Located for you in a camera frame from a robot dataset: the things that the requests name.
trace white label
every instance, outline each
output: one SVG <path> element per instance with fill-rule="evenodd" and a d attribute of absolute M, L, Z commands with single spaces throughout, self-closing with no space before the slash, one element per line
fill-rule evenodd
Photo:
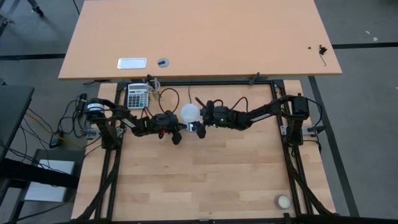
<path fill-rule="evenodd" d="M 122 119 L 122 122 L 124 124 L 126 124 L 127 126 L 129 126 L 130 128 L 135 127 L 135 125 L 133 125 L 129 120 L 127 120 L 126 118 Z"/>
<path fill-rule="evenodd" d="M 146 58 L 119 58 L 118 69 L 146 68 Z"/>
<path fill-rule="evenodd" d="M 256 122 L 256 121 L 259 121 L 261 119 L 268 118 L 270 116 L 271 116 L 271 114 L 264 114 L 264 115 L 258 116 L 257 118 L 251 119 L 251 121 Z"/>
<path fill-rule="evenodd" d="M 87 109 L 89 111 L 101 111 L 102 113 L 104 113 L 104 105 L 102 105 L 101 103 L 90 103 L 89 105 L 87 105 Z"/>

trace black cable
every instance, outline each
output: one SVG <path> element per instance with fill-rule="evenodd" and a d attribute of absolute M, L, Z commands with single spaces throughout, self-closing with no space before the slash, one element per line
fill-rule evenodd
<path fill-rule="evenodd" d="M 40 118 L 51 130 L 51 133 L 54 133 L 54 130 L 51 128 L 51 125 L 48 124 L 48 122 L 46 122 L 41 116 L 39 116 L 37 113 L 35 113 L 35 111 L 33 111 L 32 109 L 28 108 L 28 110 L 30 110 L 30 112 L 32 112 L 34 115 L 36 115 L 38 118 Z"/>
<path fill-rule="evenodd" d="M 76 100 L 71 100 L 71 101 L 67 104 L 67 107 L 65 108 L 65 112 L 63 113 L 62 117 L 61 117 L 60 120 L 58 121 L 57 129 L 60 130 L 60 131 L 62 131 L 62 132 L 64 132 L 65 134 L 71 134 L 71 133 L 73 132 L 73 130 L 65 131 L 65 130 L 62 128 L 62 121 L 63 121 L 64 119 L 66 119 L 66 118 L 73 119 L 73 118 L 70 117 L 70 116 L 66 116 L 66 115 L 67 115 L 67 112 L 68 112 L 68 109 L 69 109 L 69 106 L 70 106 L 73 102 L 76 102 Z"/>
<path fill-rule="evenodd" d="M 145 111 L 145 107 L 142 109 L 142 111 L 141 111 L 141 118 L 142 118 L 142 116 L 144 115 L 144 111 Z"/>
<path fill-rule="evenodd" d="M 76 138 L 82 138 L 83 136 L 85 136 L 85 134 L 79 135 L 79 134 L 76 132 L 76 124 L 75 124 L 76 120 L 77 120 L 78 126 L 79 126 L 79 128 L 80 128 L 80 131 L 84 131 L 84 130 L 85 130 L 85 128 L 83 128 L 83 126 L 80 124 L 81 117 L 78 116 L 78 111 L 79 111 L 78 103 L 79 103 L 80 101 L 81 101 L 80 95 L 78 95 L 74 100 L 71 100 L 71 101 L 67 104 L 67 107 L 65 108 L 65 112 L 63 113 L 62 117 L 61 117 L 60 120 L 58 121 L 58 124 L 57 124 L 57 131 L 62 131 L 62 132 L 65 133 L 65 134 L 71 134 L 71 133 L 73 133 L 73 134 L 75 135 Z M 75 103 L 75 110 L 73 111 L 72 116 L 67 116 L 69 107 L 70 107 L 70 105 L 71 105 L 73 102 Z M 70 131 L 66 131 L 66 130 L 64 130 L 64 128 L 62 127 L 62 121 L 63 121 L 64 119 L 71 119 L 71 120 L 72 120 L 72 128 L 71 128 Z"/>
<path fill-rule="evenodd" d="M 35 216 L 37 216 L 37 215 L 41 215 L 41 214 L 45 214 L 45 213 L 47 213 L 47 212 L 51 212 L 52 210 L 55 210 L 55 209 L 57 209 L 57 208 L 59 208 L 59 207 L 62 207 L 62 206 L 64 206 L 64 205 L 68 204 L 68 203 L 69 203 L 69 202 L 62 203 L 62 204 L 60 204 L 60 205 L 57 205 L 57 206 L 55 206 L 55 207 L 53 207 L 53 208 L 44 210 L 44 211 L 42 211 L 42 212 L 37 212 L 37 213 L 35 213 L 35 214 L 27 215 L 27 216 L 18 218 L 18 219 L 16 219 L 16 220 L 12 220 L 12 221 L 6 222 L 6 223 L 4 223 L 4 224 L 15 224 L 15 223 L 17 223 L 17 222 L 19 222 L 19 221 L 22 221 L 22 220 L 25 220 L 25 219 L 27 219 L 27 218 L 31 218 L 31 217 L 35 217 Z"/>
<path fill-rule="evenodd" d="M 217 103 L 217 102 L 221 102 L 221 106 L 224 106 L 224 102 L 221 99 L 217 99 L 217 100 L 213 101 L 213 103 Z"/>
<path fill-rule="evenodd" d="M 27 154 L 27 140 L 26 140 L 26 134 L 24 129 L 22 128 L 22 133 L 24 134 L 24 139 L 25 139 L 25 154 Z"/>
<path fill-rule="evenodd" d="M 192 103 L 192 99 L 191 99 L 191 84 L 192 84 L 192 80 L 189 82 L 189 85 L 188 85 L 189 103 Z"/>
<path fill-rule="evenodd" d="M 162 97 L 162 94 L 163 94 L 163 92 L 166 91 L 166 90 L 173 90 L 173 91 L 177 94 L 177 98 L 178 98 L 178 100 L 177 100 L 177 105 L 175 106 L 174 110 L 172 111 L 172 113 L 174 113 L 174 112 L 177 110 L 178 105 L 180 104 L 180 95 L 179 95 L 179 93 L 178 93 L 176 90 L 174 90 L 173 88 L 166 88 L 166 89 L 164 89 L 164 90 L 160 93 L 160 95 L 159 95 L 159 100 L 158 100 L 158 102 L 159 102 L 159 107 L 160 107 L 160 109 L 162 110 L 162 112 L 166 114 L 166 112 L 165 112 L 165 111 L 163 110 L 163 108 L 162 108 L 162 105 L 160 104 L 160 99 L 161 99 L 161 97 Z"/>
<path fill-rule="evenodd" d="M 318 139 L 318 140 L 303 140 L 303 141 L 316 142 L 316 143 L 318 144 L 319 150 L 322 150 L 322 145 L 321 145 L 321 143 L 319 142 L 319 139 Z"/>
<path fill-rule="evenodd" d="M 319 108 L 319 120 L 315 123 L 315 125 L 313 126 L 314 130 L 315 130 L 315 136 L 317 137 L 317 140 L 305 140 L 305 141 L 315 141 L 318 144 L 318 148 L 321 151 L 322 150 L 322 145 L 321 142 L 319 141 L 319 136 L 318 136 L 318 131 L 317 131 L 317 125 L 321 122 L 322 120 L 322 115 L 323 115 L 323 108 L 322 105 L 317 103 L 315 100 L 311 100 L 309 98 L 307 98 L 308 101 L 311 101 L 312 103 L 315 103 L 318 108 Z"/>
<path fill-rule="evenodd" d="M 74 5 L 75 5 L 75 8 L 76 8 L 77 14 L 79 14 L 79 16 L 80 16 L 80 11 L 79 11 L 79 8 L 77 8 L 77 5 L 76 5 L 76 2 L 75 2 L 75 0 L 72 0 L 72 1 L 73 1 Z"/>
<path fill-rule="evenodd" d="M 31 136 L 35 137 L 36 139 L 38 139 L 38 140 L 40 140 L 40 141 L 42 141 L 42 142 L 46 143 L 47 145 L 49 145 L 49 144 L 50 144 L 50 143 L 48 143 L 48 142 L 44 141 L 43 139 L 41 139 L 41 138 L 38 138 L 38 137 L 37 137 L 35 134 L 33 134 L 32 132 L 30 132 L 30 131 L 26 130 L 24 127 L 22 127 L 22 126 L 19 126 L 19 128 L 21 128 L 22 130 L 24 130 L 26 133 L 30 134 Z"/>
<path fill-rule="evenodd" d="M 68 173 L 66 173 L 66 172 L 64 172 L 62 170 L 57 170 L 57 169 L 51 168 L 48 165 L 41 164 L 38 160 L 34 159 L 32 156 L 28 156 L 27 154 L 23 154 L 23 153 L 15 150 L 15 149 L 12 149 L 12 148 L 8 147 L 8 150 L 10 152 L 12 152 L 14 155 L 18 156 L 18 157 L 25 157 L 27 160 L 37 164 L 38 166 L 41 166 L 41 168 L 43 168 L 43 169 L 44 169 L 44 167 L 47 167 L 49 170 L 57 171 L 57 172 L 60 172 L 60 173 L 63 173 L 63 174 L 68 174 Z"/>
<path fill-rule="evenodd" d="M 93 80 L 90 82 L 85 82 L 85 83 L 83 83 L 83 85 L 92 85 L 94 83 L 103 83 L 103 82 L 109 82 L 109 81 L 111 81 L 111 80 Z"/>
<path fill-rule="evenodd" d="M 151 116 L 151 117 L 153 117 L 154 115 L 152 115 L 152 113 L 149 111 L 149 108 L 148 107 L 144 107 L 145 108 L 145 110 L 149 113 L 149 115 Z"/>
<path fill-rule="evenodd" d="M 235 103 L 235 105 L 230 110 L 233 110 L 235 108 L 235 106 L 238 105 L 238 103 L 243 99 L 246 100 L 246 112 L 248 113 L 249 112 L 249 101 L 245 96 L 238 99 L 238 101 Z"/>
<path fill-rule="evenodd" d="M 47 164 L 48 164 L 49 167 L 50 167 L 50 162 L 49 162 L 49 160 L 50 160 L 50 157 L 49 157 L 49 150 L 43 145 L 43 143 L 42 143 L 42 141 L 41 141 L 41 138 L 39 138 L 39 135 L 38 135 L 35 131 L 33 131 L 33 129 L 31 128 L 31 126 L 30 126 L 29 123 L 27 122 L 27 120 L 26 120 L 25 118 L 23 118 L 23 120 L 25 121 L 25 123 L 26 123 L 27 127 L 30 129 L 30 131 L 32 131 L 32 132 L 35 134 L 36 138 L 39 140 L 39 143 L 43 146 L 43 148 L 44 148 L 44 150 L 45 150 L 45 152 L 46 152 L 46 154 L 47 154 Z"/>
<path fill-rule="evenodd" d="M 83 149 L 85 149 L 85 148 L 87 148 L 88 146 L 90 146 L 90 145 L 94 144 L 96 141 L 100 140 L 100 138 L 101 138 L 101 137 L 102 137 L 102 136 L 98 137 L 98 138 L 97 138 L 97 139 L 95 139 L 93 142 L 91 142 L 91 143 L 87 144 L 86 146 L 84 146 L 84 147 L 83 147 Z"/>
<path fill-rule="evenodd" d="M 92 149 L 90 152 L 87 152 L 87 153 L 85 154 L 85 156 L 83 157 L 83 159 L 84 159 L 86 156 L 88 156 L 88 154 L 92 153 L 95 149 L 97 149 L 97 148 L 99 148 L 99 147 L 101 147 L 101 146 L 102 146 L 102 145 L 99 145 L 99 146 L 95 147 L 94 149 Z"/>
<path fill-rule="evenodd" d="M 318 108 L 319 108 L 319 112 L 320 112 L 319 120 L 318 120 L 317 123 L 313 126 L 314 128 L 316 128 L 317 125 L 318 125 L 318 124 L 321 122 L 321 120 L 322 120 L 323 108 L 322 108 L 322 105 L 320 105 L 320 104 L 317 103 L 316 101 L 311 100 L 311 99 L 309 99 L 309 98 L 307 98 L 307 100 L 308 100 L 308 101 L 311 101 L 312 103 L 315 103 L 315 104 L 318 106 Z"/>

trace black metal frame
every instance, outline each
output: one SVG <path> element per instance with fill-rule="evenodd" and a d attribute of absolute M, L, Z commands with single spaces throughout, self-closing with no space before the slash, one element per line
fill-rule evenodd
<path fill-rule="evenodd" d="M 131 80 L 131 82 L 142 82 L 142 80 Z M 197 86 L 197 85 L 248 85 L 249 80 L 235 80 L 235 79 L 223 79 L 223 80 L 215 80 L 212 78 L 207 78 L 207 79 L 201 79 L 201 80 L 187 80 L 187 79 L 180 79 L 180 80 L 162 80 L 162 86 Z M 126 82 L 120 82 L 118 83 L 117 91 L 116 91 L 116 96 L 114 99 L 115 104 L 120 104 L 120 97 L 122 94 L 122 90 L 124 87 L 126 87 L 128 83 Z M 267 80 L 266 78 L 258 78 L 254 85 L 269 85 L 271 88 L 272 92 L 272 98 L 276 100 L 280 96 L 286 95 L 286 91 L 284 88 L 284 83 L 283 80 Z M 281 116 L 277 116 L 277 121 L 278 121 L 278 126 L 284 125 L 283 119 Z M 281 130 L 279 129 L 280 133 L 280 140 L 282 143 L 282 148 L 284 151 L 284 157 L 285 157 L 285 162 L 287 163 L 289 160 L 291 160 L 290 157 L 290 152 L 289 148 L 287 145 L 284 144 L 284 137 L 281 133 Z M 304 181 L 305 183 L 305 174 L 304 174 L 304 169 L 300 157 L 300 152 L 297 147 L 293 148 L 295 152 L 295 160 L 298 168 L 298 174 L 300 178 Z M 119 170 L 119 160 L 120 160 L 120 155 L 121 155 L 121 149 L 116 149 L 116 157 L 115 157 L 115 162 L 114 166 L 115 169 L 117 170 L 116 176 L 118 175 L 118 170 Z M 104 165 L 103 165 L 103 171 L 101 174 L 101 183 L 100 187 L 104 184 L 104 180 L 106 180 L 108 176 L 108 167 L 111 159 L 111 150 L 106 149 L 105 157 L 104 157 Z M 288 172 L 289 176 L 289 184 L 290 184 L 290 191 L 292 193 L 292 201 L 294 204 L 294 210 L 296 216 L 302 214 L 301 208 L 300 208 L 300 202 L 299 202 L 299 196 L 297 193 L 297 188 L 295 184 L 295 180 L 290 172 Z M 113 207 L 114 207 L 114 200 L 115 200 L 115 195 L 116 195 L 116 184 L 117 184 L 117 178 L 115 178 L 112 181 L 111 184 L 111 193 L 109 196 L 109 201 L 108 201 L 108 211 L 106 214 L 106 219 L 112 219 L 112 214 L 113 214 Z M 303 194 L 304 199 L 305 199 L 305 206 L 307 209 L 308 214 L 313 214 L 312 210 L 312 204 L 310 203 L 309 199 L 305 194 Z M 102 205 L 103 201 L 101 200 L 97 206 L 96 206 L 96 211 L 95 211 L 95 219 L 101 218 L 101 210 L 102 210 Z M 131 222 L 113 222 L 113 223 L 198 223 L 198 222 L 204 222 L 207 223 L 208 220 L 165 220 L 165 221 L 131 221 Z M 235 220 L 212 220 L 212 223 L 289 223 L 290 217 L 289 214 L 285 214 L 284 218 L 258 218 L 258 219 L 235 219 Z"/>

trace white cup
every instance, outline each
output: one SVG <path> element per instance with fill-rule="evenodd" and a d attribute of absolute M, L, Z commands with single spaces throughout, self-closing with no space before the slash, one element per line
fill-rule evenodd
<path fill-rule="evenodd" d="M 199 121 L 199 107 L 191 103 L 184 105 L 181 109 L 181 117 L 184 120 L 184 124 L 187 125 L 187 131 L 190 133 L 195 133 L 197 129 L 192 122 Z"/>

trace small black object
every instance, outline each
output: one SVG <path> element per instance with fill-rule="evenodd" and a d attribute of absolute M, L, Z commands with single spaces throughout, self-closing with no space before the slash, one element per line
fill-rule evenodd
<path fill-rule="evenodd" d="M 50 144 L 49 144 L 50 149 L 53 149 L 61 145 L 62 141 L 60 138 L 58 138 L 58 136 L 60 136 L 61 138 L 63 137 L 63 132 L 61 130 L 58 130 L 51 135 Z"/>
<path fill-rule="evenodd" d="M 320 55 L 325 54 L 325 52 L 326 52 L 327 50 L 328 50 L 328 49 L 327 49 L 326 47 L 322 47 L 322 45 L 319 45 L 319 54 L 320 54 Z"/>
<path fill-rule="evenodd" d="M 83 111 L 84 111 L 85 105 L 86 105 L 86 102 L 82 101 L 82 100 L 85 100 L 85 101 L 87 100 L 87 94 L 86 93 L 82 93 L 79 96 L 79 104 L 77 106 L 77 117 L 78 118 L 81 118 L 83 116 Z"/>
<path fill-rule="evenodd" d="M 156 89 L 155 87 L 155 83 L 151 82 L 152 80 L 154 80 L 155 78 L 152 75 L 147 75 L 147 78 L 145 79 L 145 82 L 148 83 L 153 89 Z"/>
<path fill-rule="evenodd" d="M 33 10 L 34 10 L 35 12 L 37 12 L 38 15 L 39 15 L 40 17 L 44 17 L 44 13 L 43 13 L 43 11 L 40 9 L 39 6 L 34 7 Z"/>

